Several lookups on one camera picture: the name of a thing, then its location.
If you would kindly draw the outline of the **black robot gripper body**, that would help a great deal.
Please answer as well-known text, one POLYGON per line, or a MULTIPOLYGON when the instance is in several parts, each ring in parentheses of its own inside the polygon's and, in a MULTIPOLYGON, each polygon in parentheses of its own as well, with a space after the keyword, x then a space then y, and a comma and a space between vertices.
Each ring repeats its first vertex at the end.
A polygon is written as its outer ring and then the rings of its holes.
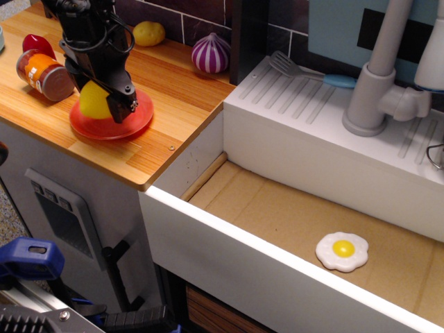
POLYGON ((65 68, 79 91, 93 80, 109 95, 136 98, 135 86, 126 70, 134 44, 127 26, 64 27, 60 41, 65 52, 65 68))

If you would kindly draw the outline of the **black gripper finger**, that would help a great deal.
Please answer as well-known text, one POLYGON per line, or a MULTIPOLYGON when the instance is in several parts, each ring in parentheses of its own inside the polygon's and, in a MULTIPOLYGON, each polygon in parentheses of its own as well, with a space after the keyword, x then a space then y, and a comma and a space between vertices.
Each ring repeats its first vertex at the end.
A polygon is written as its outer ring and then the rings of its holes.
POLYGON ((135 96, 110 94, 106 97, 106 101, 115 123, 123 123, 137 108, 135 96))

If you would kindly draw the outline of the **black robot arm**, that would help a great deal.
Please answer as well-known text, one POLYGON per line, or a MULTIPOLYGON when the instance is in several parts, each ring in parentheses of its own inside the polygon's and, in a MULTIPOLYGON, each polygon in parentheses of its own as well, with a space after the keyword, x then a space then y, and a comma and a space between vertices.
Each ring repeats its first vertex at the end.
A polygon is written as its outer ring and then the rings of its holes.
POLYGON ((114 1, 43 1, 45 13, 62 28, 60 48, 77 90, 90 81, 104 89, 112 118, 122 123, 138 106, 126 61, 133 33, 115 13, 114 1))

